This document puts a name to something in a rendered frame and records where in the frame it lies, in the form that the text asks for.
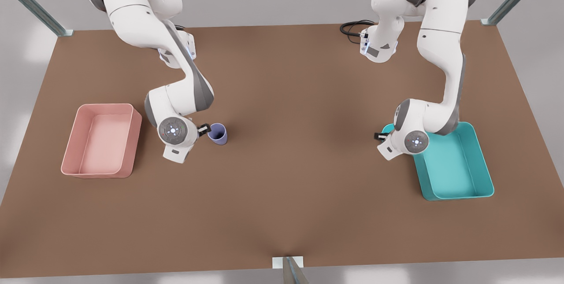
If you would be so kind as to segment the lavender blue cup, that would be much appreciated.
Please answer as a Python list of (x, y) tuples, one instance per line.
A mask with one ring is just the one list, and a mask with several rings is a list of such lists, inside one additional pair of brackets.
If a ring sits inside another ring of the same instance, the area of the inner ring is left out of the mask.
[(227, 129), (221, 123), (211, 124), (210, 131), (207, 133), (207, 135), (217, 145), (227, 144)]

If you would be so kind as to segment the teal plastic box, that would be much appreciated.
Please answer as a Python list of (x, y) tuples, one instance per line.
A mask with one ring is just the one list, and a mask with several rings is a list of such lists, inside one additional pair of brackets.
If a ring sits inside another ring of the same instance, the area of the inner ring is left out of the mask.
[(473, 199), (495, 192), (476, 131), (460, 122), (445, 135), (427, 132), (430, 145), (412, 155), (426, 200)]

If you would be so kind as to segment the pink plastic box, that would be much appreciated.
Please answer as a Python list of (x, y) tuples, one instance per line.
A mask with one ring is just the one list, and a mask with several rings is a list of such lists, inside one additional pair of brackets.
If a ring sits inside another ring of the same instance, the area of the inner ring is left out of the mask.
[(141, 114), (129, 103), (78, 108), (61, 172), (78, 178), (126, 178), (133, 171)]

